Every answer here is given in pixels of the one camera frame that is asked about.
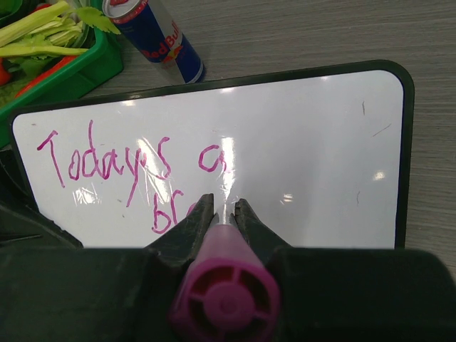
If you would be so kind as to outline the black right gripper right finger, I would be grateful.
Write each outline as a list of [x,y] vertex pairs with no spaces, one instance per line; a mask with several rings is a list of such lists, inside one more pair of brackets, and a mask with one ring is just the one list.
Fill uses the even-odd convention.
[[275,341],[455,339],[455,281],[434,254],[293,247],[245,199],[234,218],[281,290]]

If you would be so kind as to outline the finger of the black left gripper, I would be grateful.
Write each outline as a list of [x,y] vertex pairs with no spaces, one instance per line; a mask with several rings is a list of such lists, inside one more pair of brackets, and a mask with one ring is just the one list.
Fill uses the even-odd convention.
[[83,245],[35,210],[8,145],[1,149],[1,248],[11,247],[80,249]]

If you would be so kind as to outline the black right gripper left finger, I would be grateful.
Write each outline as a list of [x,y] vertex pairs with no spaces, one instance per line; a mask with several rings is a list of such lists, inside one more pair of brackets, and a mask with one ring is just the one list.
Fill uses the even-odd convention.
[[203,195],[142,249],[1,251],[3,341],[175,341],[167,313],[214,214]]

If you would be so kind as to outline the pink capped white marker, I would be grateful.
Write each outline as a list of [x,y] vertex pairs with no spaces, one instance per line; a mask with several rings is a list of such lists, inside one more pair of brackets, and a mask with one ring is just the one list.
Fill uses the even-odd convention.
[[239,230],[234,207],[220,207],[169,310],[181,341],[271,341],[281,294]]

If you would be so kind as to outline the white whiteboard black frame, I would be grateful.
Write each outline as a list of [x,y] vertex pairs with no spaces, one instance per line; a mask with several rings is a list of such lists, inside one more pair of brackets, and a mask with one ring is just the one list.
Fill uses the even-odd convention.
[[392,61],[14,111],[32,207],[85,247],[144,247],[205,193],[303,247],[401,247],[415,87]]

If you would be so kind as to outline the orange carrot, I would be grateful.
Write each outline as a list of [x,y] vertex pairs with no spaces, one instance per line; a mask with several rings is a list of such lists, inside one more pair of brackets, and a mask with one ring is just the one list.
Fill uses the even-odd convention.
[[11,74],[4,68],[3,59],[0,58],[0,86],[6,85],[11,80]]

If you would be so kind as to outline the green plastic tray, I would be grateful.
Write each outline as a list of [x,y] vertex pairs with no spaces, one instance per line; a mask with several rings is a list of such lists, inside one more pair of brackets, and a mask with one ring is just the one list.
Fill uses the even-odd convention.
[[[58,1],[2,1],[1,29]],[[101,1],[67,1],[74,7],[92,6],[100,11]],[[36,76],[53,67],[65,56],[2,58],[11,80],[1,86],[1,146],[9,144],[8,119],[13,110],[79,99],[123,69],[120,48],[114,33],[87,28],[80,40],[87,51],[22,96],[16,94]]]

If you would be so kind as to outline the red chili pepper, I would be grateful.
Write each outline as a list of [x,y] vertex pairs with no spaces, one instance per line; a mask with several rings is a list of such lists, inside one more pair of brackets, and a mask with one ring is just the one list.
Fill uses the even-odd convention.
[[37,86],[39,83],[42,81],[46,80],[50,76],[52,76],[54,73],[57,71],[60,71],[62,68],[67,66],[69,63],[77,59],[77,56],[65,56],[62,58],[57,64],[55,64],[53,67],[49,68],[47,71],[44,71],[40,75],[36,76],[32,81],[27,83],[15,96],[15,98],[18,98],[22,96],[24,93],[27,91],[31,90],[33,87]]

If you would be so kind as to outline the green celery stalks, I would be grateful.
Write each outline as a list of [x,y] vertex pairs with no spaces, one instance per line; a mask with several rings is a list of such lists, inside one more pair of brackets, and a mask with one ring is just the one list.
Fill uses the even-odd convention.
[[1,57],[79,56],[87,51],[80,42],[87,28],[120,34],[102,11],[58,1],[3,27]]

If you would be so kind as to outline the Red Bull can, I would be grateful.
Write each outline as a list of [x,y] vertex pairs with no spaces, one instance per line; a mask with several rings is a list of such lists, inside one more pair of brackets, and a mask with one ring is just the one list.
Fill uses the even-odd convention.
[[205,66],[161,1],[104,1],[103,13],[173,85],[201,81]]

